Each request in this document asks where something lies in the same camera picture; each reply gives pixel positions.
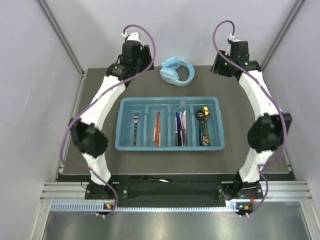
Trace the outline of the black knife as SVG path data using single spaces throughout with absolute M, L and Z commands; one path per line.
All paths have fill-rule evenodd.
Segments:
M 175 146 L 177 147 L 182 146 L 182 138 L 181 138 L 181 133 L 179 131 L 175 132 Z

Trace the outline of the blue plastic cutlery tray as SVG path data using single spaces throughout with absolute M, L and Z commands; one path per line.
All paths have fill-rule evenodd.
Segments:
M 207 106 L 210 146 L 200 146 L 200 122 L 196 112 Z M 154 142 L 156 112 L 160 112 L 160 146 Z M 186 111 L 187 146 L 175 146 L 176 112 Z M 134 114 L 139 113 L 136 146 L 133 146 Z M 121 100 L 115 131 L 115 148 L 119 151 L 222 151 L 224 127 L 219 100 L 214 96 L 127 97 Z

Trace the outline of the light blue headphones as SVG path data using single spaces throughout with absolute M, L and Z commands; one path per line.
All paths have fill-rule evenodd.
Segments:
M 177 69 L 184 67 L 188 71 L 188 78 L 184 81 L 180 80 L 180 76 Z M 161 78 L 168 84 L 185 87 L 189 85 L 195 77 L 194 66 L 177 57 L 169 57 L 161 63 L 161 69 L 159 71 Z

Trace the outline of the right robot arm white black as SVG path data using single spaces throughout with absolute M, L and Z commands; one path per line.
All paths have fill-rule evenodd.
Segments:
M 258 186 L 259 171 L 263 169 L 273 153 L 283 144 L 284 130 L 289 130 L 292 116 L 284 113 L 281 120 L 275 105 L 268 98 L 269 90 L 256 60 L 250 60 L 249 43 L 231 34 L 226 51 L 217 53 L 211 72 L 225 77 L 236 77 L 245 91 L 254 112 L 255 122 L 248 131 L 250 146 L 243 166 L 237 171 L 233 192 L 245 198 Z

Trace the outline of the silver grey knife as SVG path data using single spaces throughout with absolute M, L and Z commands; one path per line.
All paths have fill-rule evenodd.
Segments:
M 162 182 L 162 183 L 173 183 L 174 181 L 171 179 L 165 179 L 165 178 L 158 178 L 148 175 L 133 175 L 130 176 L 129 179 L 137 180 L 137 181 L 156 181 L 156 182 Z

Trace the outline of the orange chopstick long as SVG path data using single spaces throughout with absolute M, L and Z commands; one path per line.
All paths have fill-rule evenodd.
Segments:
M 155 127 L 154 127 L 154 133 L 153 133 L 153 141 L 156 147 L 159 147 L 161 145 L 160 128 L 161 128 L 161 117 L 160 117 L 160 112 L 157 111 L 155 115 Z

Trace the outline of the dark blue utensil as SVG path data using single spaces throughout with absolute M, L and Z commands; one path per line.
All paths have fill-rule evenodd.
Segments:
M 178 133 L 180 133 L 182 131 L 181 113 L 180 112 L 176 112 L 175 117 L 176 117 L 176 130 L 177 130 Z

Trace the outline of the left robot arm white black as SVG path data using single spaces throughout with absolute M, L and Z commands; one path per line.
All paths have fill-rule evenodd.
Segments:
M 91 181 L 97 184 L 96 192 L 105 199 L 113 194 L 114 187 L 109 183 L 111 172 L 105 158 L 108 138 L 102 132 L 104 122 L 129 83 L 140 73 L 153 68 L 150 47 L 142 44 L 140 34 L 125 32 L 123 37 L 121 54 L 107 68 L 90 105 L 70 127 L 73 144 L 87 163 Z

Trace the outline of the gold spoon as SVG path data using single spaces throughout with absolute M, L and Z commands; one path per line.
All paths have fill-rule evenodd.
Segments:
M 210 137 L 209 130 L 208 130 L 208 125 L 207 125 L 207 120 L 208 120 L 208 118 L 210 116 L 210 111 L 209 111 L 209 108 L 207 106 L 204 106 L 202 108 L 202 111 L 204 112 L 204 115 L 205 115 L 205 117 L 204 117 L 204 124 L 205 124 L 205 126 L 204 126 L 204 136 Z

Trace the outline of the silver spoon patterned handle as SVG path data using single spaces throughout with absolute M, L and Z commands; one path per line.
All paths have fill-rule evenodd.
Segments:
M 202 138 L 202 145 L 203 146 L 211 146 L 211 139 L 208 136 L 204 136 Z

